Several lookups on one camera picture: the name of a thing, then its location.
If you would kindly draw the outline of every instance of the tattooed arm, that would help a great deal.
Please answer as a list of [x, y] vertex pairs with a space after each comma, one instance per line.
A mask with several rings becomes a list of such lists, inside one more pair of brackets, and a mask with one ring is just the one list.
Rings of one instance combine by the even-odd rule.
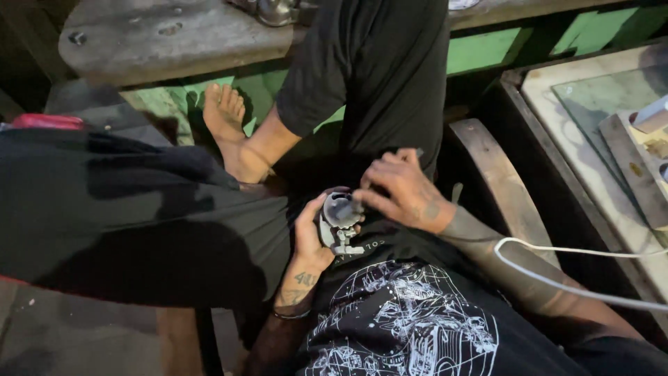
[[[370, 190], [372, 185], [383, 187], [390, 197]], [[386, 153], [382, 160], [374, 161], [353, 196], [390, 219], [431, 232], [459, 248], [554, 341], [568, 344], [603, 336], [642, 339], [627, 321], [600, 300], [543, 284], [501, 262], [493, 247], [505, 237], [463, 207], [445, 200], [420, 170], [414, 149], [402, 149], [396, 155]], [[502, 251], [506, 258], [533, 272], [582, 288], [520, 244], [506, 243]]]
[[[283, 276], [276, 295], [274, 312], [281, 316], [301, 316], [310, 311], [315, 285], [334, 260], [329, 248], [320, 244], [313, 219], [325, 202], [326, 194], [309, 202], [295, 222], [295, 255]], [[285, 320], [269, 315], [244, 367], [244, 375], [273, 375], [284, 371], [310, 329], [308, 316]]]

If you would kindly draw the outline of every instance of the white cable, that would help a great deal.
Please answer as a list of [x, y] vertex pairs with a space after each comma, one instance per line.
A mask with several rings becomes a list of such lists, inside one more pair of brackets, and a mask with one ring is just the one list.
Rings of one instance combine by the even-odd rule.
[[514, 262], [512, 262], [512, 261], [508, 260], [507, 258], [505, 258], [504, 256], [502, 256], [501, 252], [499, 252], [499, 251], [500, 251], [501, 247], [507, 242], [516, 242], [516, 243], [522, 244], [525, 247], [533, 248], [535, 250], [544, 250], [544, 251], [554, 250], [554, 251], [559, 251], [559, 252], [574, 252], [574, 253], [580, 253], [580, 254], [592, 254], [592, 255], [598, 255], [598, 256], [620, 257], [620, 258], [645, 258], [645, 257], [650, 257], [650, 256], [658, 256], [658, 255], [662, 255], [662, 254], [668, 254], [668, 249], [663, 250], [663, 251], [653, 252], [651, 254], [614, 254], [614, 253], [609, 253], [609, 252], [578, 250], [578, 249], [575, 249], [575, 248], [533, 246], [532, 244], [529, 244], [529, 243], [525, 242], [524, 240], [517, 239], [517, 238], [501, 239], [501, 241], [499, 241], [494, 246], [494, 253], [506, 265], [514, 268], [515, 270], [518, 270], [519, 272], [522, 272], [522, 273], [526, 274], [527, 276], [530, 276], [531, 278], [534, 278], [534, 279], [539, 280], [543, 283], [549, 284], [550, 286], [560, 288], [561, 290], [564, 290], [564, 291], [568, 291], [571, 294], [584, 296], [585, 298], [599, 299], [599, 300], [602, 300], [603, 302], [614, 304], [614, 305], [617, 305], [617, 306], [624, 306], [624, 307], [627, 307], [627, 308], [634, 308], [634, 309], [641, 309], [641, 310], [656, 310], [656, 311], [661, 311], [661, 312], [668, 313], [668, 305], [666, 305], [666, 304], [643, 302], [642, 300], [622, 298], [620, 296], [614, 296], [614, 295], [608, 295], [608, 294], [599, 294], [598, 292], [591, 292], [591, 291], [587, 291], [587, 290], [581, 290], [580, 288], [574, 288], [574, 287], [571, 287], [571, 286], [566, 286], [565, 284], [561, 284], [561, 283], [555, 282], [555, 281], [553, 281], [549, 278], [545, 278], [544, 276], [541, 276], [540, 274], [534, 273], [531, 270], [528, 270], [526, 268], [523, 268], [522, 266], [519, 266], [518, 264], [515, 264]]

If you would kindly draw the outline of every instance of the black t-shirt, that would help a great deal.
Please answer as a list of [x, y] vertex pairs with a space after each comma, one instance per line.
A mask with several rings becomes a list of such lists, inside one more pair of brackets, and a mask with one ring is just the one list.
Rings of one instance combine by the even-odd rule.
[[365, 255], [323, 275], [300, 375], [668, 375], [649, 343], [601, 338], [560, 348], [457, 249], [385, 219], [355, 238]]

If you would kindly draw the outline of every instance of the graphic print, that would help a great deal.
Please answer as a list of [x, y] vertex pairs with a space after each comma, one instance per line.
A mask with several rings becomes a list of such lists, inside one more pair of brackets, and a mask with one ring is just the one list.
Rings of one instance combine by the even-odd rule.
[[[307, 344], [336, 339], [319, 349], [307, 375], [491, 374], [499, 340], [496, 321], [469, 304], [440, 268], [395, 262], [369, 266], [346, 279], [330, 309], [329, 316], [319, 317]], [[365, 341], [373, 338], [376, 352], [344, 331]], [[386, 343], [395, 345], [378, 353]]]

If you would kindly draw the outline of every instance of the bracelet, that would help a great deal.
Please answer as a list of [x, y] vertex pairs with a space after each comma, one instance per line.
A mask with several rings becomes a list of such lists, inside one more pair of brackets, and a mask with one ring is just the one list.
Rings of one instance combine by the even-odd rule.
[[274, 316], [276, 316], [281, 320], [299, 320], [300, 318], [305, 318], [306, 316], [308, 316], [309, 313], [311, 313], [311, 310], [309, 309], [308, 311], [304, 312], [303, 314], [300, 314], [299, 316], [284, 316], [282, 314], [276, 313], [275, 310], [272, 311], [272, 313], [274, 314]]

